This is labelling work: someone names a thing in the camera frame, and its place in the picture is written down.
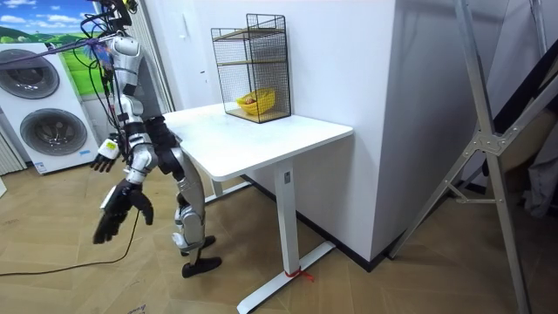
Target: washing machine door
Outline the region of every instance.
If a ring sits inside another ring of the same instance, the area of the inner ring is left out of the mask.
[[[0,51],[0,63],[35,55],[35,52],[21,49]],[[56,69],[43,57],[0,66],[0,87],[21,98],[49,97],[58,89],[59,84],[60,78]]]
[[[29,114],[19,131],[25,144],[50,156],[75,153],[87,140],[84,123],[72,113],[59,109],[40,109]]]

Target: white desk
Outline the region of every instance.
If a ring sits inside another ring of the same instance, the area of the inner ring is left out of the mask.
[[[324,242],[299,259],[292,159],[351,135],[351,127],[296,115],[259,125],[225,114],[222,104],[167,113],[165,118],[168,128],[180,140],[182,150],[211,177],[215,195],[207,201],[249,184],[245,182],[223,191],[221,181],[275,164],[282,261],[287,274],[307,269],[335,248],[331,242]],[[291,279],[285,273],[277,275],[242,300],[237,310],[248,313]]]

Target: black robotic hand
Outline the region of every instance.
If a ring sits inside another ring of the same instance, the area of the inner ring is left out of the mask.
[[[117,133],[111,133],[108,139],[103,142],[97,151],[97,157],[91,163],[90,167],[95,171],[109,172],[116,160],[120,157],[122,149],[122,140]]]
[[[143,193],[142,186],[122,180],[110,195],[105,205],[105,213],[99,221],[93,235],[93,243],[109,242],[119,233],[120,224],[124,222],[128,211],[134,206],[146,218],[146,224],[153,224],[153,205]]]

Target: robot leg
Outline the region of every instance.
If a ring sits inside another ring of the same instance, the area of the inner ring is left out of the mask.
[[[180,170],[173,171],[179,189],[179,208],[174,220],[180,231],[173,234],[173,240],[183,255],[190,255],[190,263],[182,268],[182,276],[187,278],[219,267],[221,259],[200,258],[201,249],[214,242],[214,238],[206,240],[205,237],[205,195],[201,177],[192,161],[179,147],[173,147],[171,151],[180,164]]]

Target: desk foot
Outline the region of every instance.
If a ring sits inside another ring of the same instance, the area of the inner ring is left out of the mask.
[[[222,197],[225,196],[225,195],[229,195],[229,194],[231,194],[231,193],[233,193],[233,192],[236,192],[236,191],[238,191],[239,189],[242,189],[242,188],[245,188],[245,187],[249,187],[249,186],[251,186],[251,185],[252,185],[252,184],[251,184],[250,182],[243,182],[243,183],[237,184],[237,185],[235,185],[235,186],[233,186],[233,187],[231,187],[231,188],[227,188],[227,189],[223,190],[223,193],[222,193],[221,195],[210,195],[210,196],[206,197],[206,204],[208,204],[208,203],[210,203],[210,202],[212,202],[212,201],[215,201],[215,200],[217,200],[217,199],[219,199],[219,198],[222,198]]]
[[[335,244],[326,241],[320,244],[317,248],[313,249],[308,255],[300,259],[301,270],[306,270],[310,265],[315,263],[322,256],[326,255],[332,249],[335,248]],[[275,278],[271,279],[269,282],[265,283],[258,290],[254,291],[251,295],[247,296],[242,300],[236,309],[240,314],[247,314],[253,310],[256,306],[261,304],[263,301],[267,300],[274,293],[279,291],[285,284],[293,280],[294,277],[287,277],[284,272],[277,275]]]

